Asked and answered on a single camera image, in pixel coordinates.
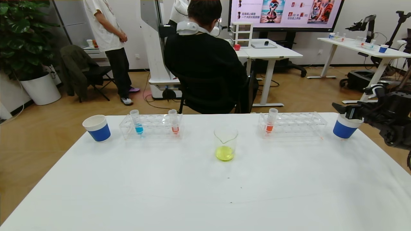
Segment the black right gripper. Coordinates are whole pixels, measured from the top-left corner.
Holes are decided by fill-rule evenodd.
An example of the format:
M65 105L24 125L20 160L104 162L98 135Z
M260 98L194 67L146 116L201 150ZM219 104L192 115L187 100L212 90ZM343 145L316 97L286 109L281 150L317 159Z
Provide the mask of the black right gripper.
M367 117L370 117L376 111L376 103L363 101L358 101L355 104L349 104L347 106L333 102L332 107L338 114L345 114L345 118L348 120L365 121Z

